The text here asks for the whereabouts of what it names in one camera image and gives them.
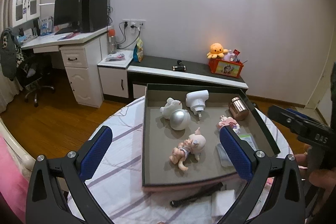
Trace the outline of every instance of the water bottle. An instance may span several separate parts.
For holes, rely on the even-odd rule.
[[[116,42],[116,32],[114,29],[108,31],[108,43],[107,43],[107,52],[108,54],[115,54],[117,52],[117,42]]]

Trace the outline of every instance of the wall socket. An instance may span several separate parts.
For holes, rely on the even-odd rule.
[[[123,22],[127,21],[128,23],[128,27],[131,27],[131,22],[134,22],[135,23],[135,26],[136,27],[139,27],[141,26],[141,29],[145,29],[146,27],[146,20],[142,19],[123,19]]]

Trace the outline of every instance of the bedsheet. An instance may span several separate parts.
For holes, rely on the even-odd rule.
[[[101,126],[112,129],[113,139],[92,179],[85,183],[90,192],[115,224],[157,224],[168,223],[215,223],[211,218],[211,197],[181,208],[171,208],[169,201],[184,198],[196,193],[199,188],[183,191],[147,193],[142,191],[142,122],[144,97],[141,97],[104,121],[92,134],[96,134]],[[292,153],[281,132],[263,113],[258,111],[264,120],[280,154],[284,158]],[[245,181],[234,178],[223,182],[227,189],[235,189],[238,196]],[[256,216],[266,200],[268,190],[264,188],[259,201],[250,215]],[[78,218],[82,218],[76,204],[68,195],[68,206]]]

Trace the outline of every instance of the jacket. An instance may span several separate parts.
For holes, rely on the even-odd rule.
[[[3,75],[13,81],[16,69],[22,61],[24,61],[24,56],[21,46],[12,29],[4,29],[0,36],[0,63]]]

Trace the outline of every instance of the silver ball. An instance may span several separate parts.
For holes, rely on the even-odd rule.
[[[171,114],[169,121],[172,129],[183,130],[189,125],[190,114],[185,109],[178,109]]]

